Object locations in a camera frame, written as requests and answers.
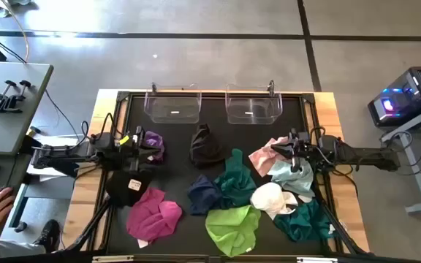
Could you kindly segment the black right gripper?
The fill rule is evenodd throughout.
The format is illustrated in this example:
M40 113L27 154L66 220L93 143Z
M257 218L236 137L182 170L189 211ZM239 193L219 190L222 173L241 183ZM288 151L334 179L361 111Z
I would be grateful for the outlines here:
M292 160L292 172L302 171L303 159L309 164L316 164L321 160L318 147L311 143L310 134L295 128L291 128L289 132L289 143L276 143L270 147L285 159Z

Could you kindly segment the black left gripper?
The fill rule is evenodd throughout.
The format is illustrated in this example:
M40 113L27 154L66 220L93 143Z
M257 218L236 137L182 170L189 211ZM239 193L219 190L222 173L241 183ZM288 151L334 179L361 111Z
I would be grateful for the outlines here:
M134 132L128 131L118 140L117 146L120 156L118 168L120 171L138 172L143 151L147 153L145 155L147 161L162 160L162 148L150 145L145 146L143 143L144 138L144 128L137 126Z

